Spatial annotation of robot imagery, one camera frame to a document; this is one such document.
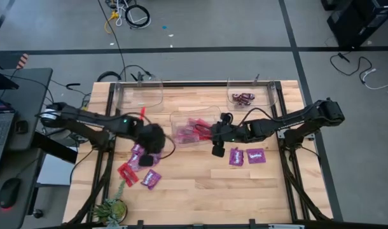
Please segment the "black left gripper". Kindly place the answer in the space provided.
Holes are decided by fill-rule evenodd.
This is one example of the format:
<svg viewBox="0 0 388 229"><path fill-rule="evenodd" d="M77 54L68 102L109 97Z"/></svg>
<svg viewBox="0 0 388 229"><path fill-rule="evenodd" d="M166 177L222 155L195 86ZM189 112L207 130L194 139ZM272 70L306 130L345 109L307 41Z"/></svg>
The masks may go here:
<svg viewBox="0 0 388 229"><path fill-rule="evenodd" d="M165 133L159 124L149 124L140 129L137 143L147 154L158 154L165 147ZM140 167L153 166L153 156L142 155L139 159Z"/></svg>

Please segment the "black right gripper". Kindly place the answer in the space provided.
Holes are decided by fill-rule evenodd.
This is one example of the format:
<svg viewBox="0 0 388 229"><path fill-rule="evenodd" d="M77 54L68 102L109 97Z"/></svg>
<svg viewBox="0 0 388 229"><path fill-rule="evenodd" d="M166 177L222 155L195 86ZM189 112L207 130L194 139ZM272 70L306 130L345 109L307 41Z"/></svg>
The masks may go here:
<svg viewBox="0 0 388 229"><path fill-rule="evenodd" d="M197 123L197 130L211 130L212 135L198 137L198 142L211 141L212 154L223 158L225 155L225 142L246 143L246 129L243 125L232 125L233 115L231 113L221 113L220 121L215 124Z"/></svg>

